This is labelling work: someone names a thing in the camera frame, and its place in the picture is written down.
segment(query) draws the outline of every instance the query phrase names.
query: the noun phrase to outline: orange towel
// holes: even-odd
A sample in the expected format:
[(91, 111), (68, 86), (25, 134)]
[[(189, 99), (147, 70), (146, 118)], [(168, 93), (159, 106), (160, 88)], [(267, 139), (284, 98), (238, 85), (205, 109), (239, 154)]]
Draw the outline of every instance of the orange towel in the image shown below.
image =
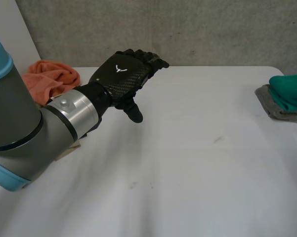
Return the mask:
[(80, 75), (72, 67), (48, 60), (32, 64), (22, 79), (34, 101), (41, 105), (80, 85)]

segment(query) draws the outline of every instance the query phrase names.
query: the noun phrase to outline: white logo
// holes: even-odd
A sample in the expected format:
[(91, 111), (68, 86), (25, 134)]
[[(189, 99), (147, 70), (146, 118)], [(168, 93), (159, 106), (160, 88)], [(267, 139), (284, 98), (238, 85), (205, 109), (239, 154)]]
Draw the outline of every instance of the white logo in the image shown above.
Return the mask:
[(119, 69), (119, 68), (118, 68), (118, 65), (115, 65), (115, 67), (116, 67), (116, 69), (117, 69), (117, 73), (127, 71), (127, 69), (123, 69), (123, 70)]

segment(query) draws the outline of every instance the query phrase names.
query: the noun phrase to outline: gray wall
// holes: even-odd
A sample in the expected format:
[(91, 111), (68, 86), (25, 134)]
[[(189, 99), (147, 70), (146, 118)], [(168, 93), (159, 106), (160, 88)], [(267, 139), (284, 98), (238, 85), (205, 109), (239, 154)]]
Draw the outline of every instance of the gray wall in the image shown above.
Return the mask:
[(43, 59), (99, 66), (117, 50), (171, 65), (297, 73), (297, 0), (16, 0)]

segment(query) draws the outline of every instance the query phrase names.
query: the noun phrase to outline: stack of cloths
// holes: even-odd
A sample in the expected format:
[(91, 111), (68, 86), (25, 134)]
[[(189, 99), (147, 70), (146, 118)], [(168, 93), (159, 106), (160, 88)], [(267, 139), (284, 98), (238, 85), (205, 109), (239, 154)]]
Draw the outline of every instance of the stack of cloths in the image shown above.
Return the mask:
[(269, 117), (297, 122), (297, 75), (272, 77), (255, 94)]

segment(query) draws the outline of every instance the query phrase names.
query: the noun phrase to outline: carbon fiber hand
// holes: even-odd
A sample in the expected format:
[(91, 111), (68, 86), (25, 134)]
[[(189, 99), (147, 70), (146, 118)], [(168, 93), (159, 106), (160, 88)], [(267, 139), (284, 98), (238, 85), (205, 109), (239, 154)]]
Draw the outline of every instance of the carbon fiber hand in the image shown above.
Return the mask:
[(111, 56), (91, 77), (89, 82), (101, 84), (112, 98), (112, 105), (123, 110), (134, 122), (142, 122), (143, 116), (134, 102), (136, 92), (156, 71), (169, 64), (157, 54), (128, 49)]

